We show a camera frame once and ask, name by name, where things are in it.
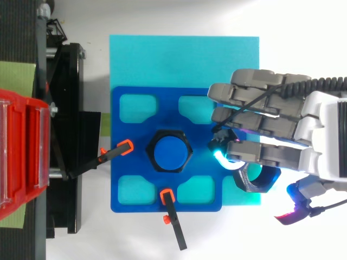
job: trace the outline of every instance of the red storage bin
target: red storage bin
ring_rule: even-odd
[[[49,133],[46,103],[0,89],[0,220],[47,187]]]

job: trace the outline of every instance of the blue cap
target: blue cap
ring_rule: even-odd
[[[154,158],[165,170],[180,168],[186,161],[188,150],[185,143],[175,136],[161,138],[155,146]]]

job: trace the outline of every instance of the black hex nut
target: black hex nut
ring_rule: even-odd
[[[154,156],[154,150],[156,147],[156,143],[163,137],[177,137],[180,138],[184,143],[185,146],[187,147],[187,151],[188,151],[188,155],[187,155],[187,159],[185,160],[184,164],[177,169],[174,170],[166,170],[161,168],[156,160],[155,160],[155,156]],[[154,169],[157,172],[173,172],[173,173],[180,173],[182,172],[182,170],[184,169],[184,167],[186,166],[187,162],[189,161],[189,159],[191,158],[192,154],[193,154],[193,149],[191,148],[189,141],[187,139],[187,137],[185,136],[183,131],[179,131],[179,130],[169,130],[169,129],[161,129],[158,130],[155,135],[153,136],[153,138],[151,139],[151,141],[149,142],[149,144],[146,147],[146,153],[148,155],[148,158],[151,161],[151,164],[153,165]]]
[[[250,181],[247,173],[248,166],[249,164],[246,163],[244,167],[233,171],[236,186],[246,192],[266,193],[281,175],[279,168],[263,165],[259,176]]]

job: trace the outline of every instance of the blue led light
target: blue led light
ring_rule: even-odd
[[[245,165],[244,161],[229,161],[227,158],[224,157],[221,151],[216,151],[213,155],[217,159],[217,161],[227,170],[237,170],[241,168],[243,165]]]

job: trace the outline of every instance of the orange clamp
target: orange clamp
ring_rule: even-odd
[[[165,215],[163,217],[163,220],[166,225],[169,225],[171,223],[169,215]]]
[[[174,196],[174,192],[172,191],[172,189],[170,189],[170,188],[165,188],[165,189],[163,189],[163,190],[160,192],[160,198],[161,198],[161,200],[162,200],[163,205],[166,205],[165,200],[164,200],[164,194],[167,193],[167,192],[169,192],[169,193],[171,194],[172,202],[175,202],[175,201],[176,201],[176,200],[175,200],[175,196]]]
[[[104,148],[100,148],[100,152],[101,152],[101,155],[104,155],[105,153],[107,153],[107,150]]]
[[[120,142],[119,144],[117,144],[117,147],[118,147],[118,146],[121,146],[121,145],[123,145],[123,144],[126,144],[126,143],[129,144],[130,149],[129,149],[128,151],[122,153],[122,154],[121,154],[122,156],[127,155],[128,153],[131,153],[132,151],[134,151],[134,144],[133,144],[132,141],[130,141],[129,139],[126,139],[126,140],[124,140],[123,142]]]

